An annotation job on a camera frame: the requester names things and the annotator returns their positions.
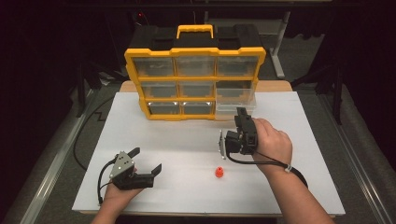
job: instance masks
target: table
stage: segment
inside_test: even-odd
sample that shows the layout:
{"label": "table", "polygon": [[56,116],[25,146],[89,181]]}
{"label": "table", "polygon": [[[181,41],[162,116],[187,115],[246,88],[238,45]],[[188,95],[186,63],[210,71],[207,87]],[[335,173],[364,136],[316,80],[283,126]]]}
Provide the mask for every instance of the table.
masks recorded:
{"label": "table", "polygon": [[[286,81],[260,81],[256,92],[257,108],[252,116],[264,117],[289,134],[294,146],[292,165],[303,173],[311,192],[330,215],[343,215],[345,210],[298,95],[290,91],[288,84]],[[285,89],[273,91],[276,85]],[[134,198],[124,210],[125,214],[281,216],[269,184],[256,166],[221,158],[219,130],[235,129],[233,121],[147,120],[138,106],[138,94],[129,92],[132,87],[133,83],[124,83],[115,97],[73,210],[97,212],[96,184],[100,170],[120,151],[129,152],[140,147],[141,153],[134,157],[138,173],[149,173],[159,163],[163,170],[155,178],[154,188],[145,189]],[[251,160],[249,156],[234,156],[239,160]],[[222,178],[215,177],[218,166],[224,169]],[[108,181],[110,170],[106,170],[103,183]]]}

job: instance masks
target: gray floor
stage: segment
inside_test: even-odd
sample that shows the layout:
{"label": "gray floor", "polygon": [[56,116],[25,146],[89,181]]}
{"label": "gray floor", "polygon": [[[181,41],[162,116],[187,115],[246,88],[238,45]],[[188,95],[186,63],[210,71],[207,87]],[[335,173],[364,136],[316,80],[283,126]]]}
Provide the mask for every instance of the gray floor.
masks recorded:
{"label": "gray floor", "polygon": [[[321,40],[321,37],[303,40],[300,36],[293,39],[284,39],[279,52],[279,59],[282,62],[286,80],[293,81],[295,78],[306,74]],[[264,36],[262,42],[267,49],[275,43],[274,39],[269,36]],[[260,71],[260,79],[277,79],[271,59],[268,57]],[[314,86],[315,84],[303,84],[295,88],[295,91],[299,93],[308,121],[346,209],[346,215],[336,217],[335,221],[337,223],[391,223],[390,218],[396,220],[395,214],[390,214],[390,212],[396,211],[395,172],[390,168],[386,158],[367,130],[364,121],[354,107],[347,88],[345,86],[343,88],[341,114],[343,125],[338,126],[334,124],[329,114],[328,104],[332,100],[332,95],[330,93],[328,95],[316,95]],[[114,95],[119,88],[120,83],[104,86],[96,92],[96,97],[92,99],[91,108],[97,107],[108,97]],[[111,101],[99,109],[100,112],[103,112],[102,118],[106,117],[110,106]],[[18,199],[8,212],[5,223],[21,223],[38,187],[59,152],[59,148],[65,145],[64,139],[74,131],[73,128],[78,122],[75,117],[76,114],[77,107],[74,106],[32,170]],[[78,158],[85,166],[89,164],[92,152],[105,124],[98,118],[99,115],[92,116],[84,127],[77,143]],[[44,199],[45,205],[35,223],[90,223],[92,216],[82,215],[71,210],[84,173],[84,170],[76,163],[73,153],[67,154],[62,171],[55,178],[56,184],[53,186],[48,199]],[[367,183],[367,179],[374,190],[367,189],[367,186],[364,185],[364,183]],[[380,202],[375,199],[371,200],[376,196],[374,193],[381,200]],[[378,206],[381,204],[386,209],[385,211],[388,211],[388,217],[384,216],[387,213],[384,212],[383,207]],[[133,221],[134,223],[193,223],[196,220],[180,217],[174,219],[170,217],[160,219],[134,217]],[[206,219],[200,219],[199,221],[209,222]],[[263,220],[241,220],[241,222],[243,221],[263,223]]]}

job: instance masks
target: tool box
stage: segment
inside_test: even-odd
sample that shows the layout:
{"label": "tool box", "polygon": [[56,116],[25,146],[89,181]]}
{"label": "tool box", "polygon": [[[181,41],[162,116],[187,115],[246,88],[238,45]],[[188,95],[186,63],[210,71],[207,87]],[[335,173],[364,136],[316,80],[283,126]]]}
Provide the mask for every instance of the tool box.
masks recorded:
{"label": "tool box", "polygon": [[256,106],[265,54],[250,24],[139,26],[125,60],[148,119],[233,119]]}

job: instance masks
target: gray carpet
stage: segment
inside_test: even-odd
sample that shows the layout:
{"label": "gray carpet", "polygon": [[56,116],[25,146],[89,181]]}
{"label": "gray carpet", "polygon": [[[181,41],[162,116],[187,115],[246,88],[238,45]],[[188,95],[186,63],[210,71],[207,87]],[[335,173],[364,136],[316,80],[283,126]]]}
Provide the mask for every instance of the gray carpet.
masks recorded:
{"label": "gray carpet", "polygon": [[[286,38],[283,41],[279,59],[282,63],[286,80],[293,81],[295,78],[305,75],[315,57],[320,41],[321,38],[303,40],[300,36],[293,39]],[[271,48],[275,43],[274,39],[268,36],[264,36],[262,42],[267,49]],[[268,57],[260,71],[260,79],[276,79],[271,59]],[[346,215],[336,217],[335,221],[337,223],[377,223],[372,207],[363,194],[361,185],[351,169],[343,142],[333,125],[332,118],[329,117],[327,108],[323,105],[322,97],[315,94],[313,86],[313,84],[304,84],[295,90],[299,93],[308,121],[346,209]],[[94,104],[101,104],[119,89],[120,83],[104,86],[94,99]],[[331,95],[326,96],[326,99],[331,100]],[[99,111],[103,112],[102,118],[106,117],[110,106],[111,102],[100,108]],[[73,115],[76,115],[75,107],[37,162],[29,180],[20,193],[20,197],[9,211],[6,223],[20,223],[24,212],[50,166],[51,160],[56,155],[59,144],[62,143],[63,137],[67,136],[71,130],[68,124],[70,120],[74,119]],[[384,205],[388,211],[396,211],[396,174],[390,168],[386,158],[382,155],[375,140],[368,132],[346,88],[344,88],[341,115],[347,138],[350,144],[357,149],[357,154],[362,164],[364,164],[367,174],[372,178]],[[99,115],[95,114],[87,122],[77,143],[78,158],[85,166],[89,164],[92,152],[105,124],[103,121],[98,120],[98,117]],[[82,215],[71,210],[84,173],[84,170],[76,163],[73,153],[70,153],[36,223],[90,223],[92,216]],[[133,221],[134,223],[194,223],[197,221],[208,223],[212,220],[181,217],[133,217]],[[264,220],[253,219],[242,221],[248,223],[264,222]]]}

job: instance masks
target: dark background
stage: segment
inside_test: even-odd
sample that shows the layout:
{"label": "dark background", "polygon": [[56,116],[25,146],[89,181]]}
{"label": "dark background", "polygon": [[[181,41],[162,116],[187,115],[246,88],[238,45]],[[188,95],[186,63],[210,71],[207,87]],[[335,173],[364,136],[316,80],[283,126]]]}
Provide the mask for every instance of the dark background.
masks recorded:
{"label": "dark background", "polygon": [[[63,2],[49,0],[0,4],[3,171],[0,218],[3,219],[72,105],[69,94],[77,85],[79,66],[94,62],[120,70],[136,21],[142,25],[149,21],[150,25],[176,26],[194,20],[191,12],[185,11],[83,12],[65,10]],[[147,20],[139,17],[139,12]],[[211,12],[219,18],[247,19],[281,14]],[[203,22],[202,17],[203,12],[197,11],[197,23]],[[395,169],[394,22],[385,1],[367,1],[358,9],[296,10],[291,13],[286,37],[326,34],[311,72],[326,64],[342,65],[344,82],[357,108]]]}

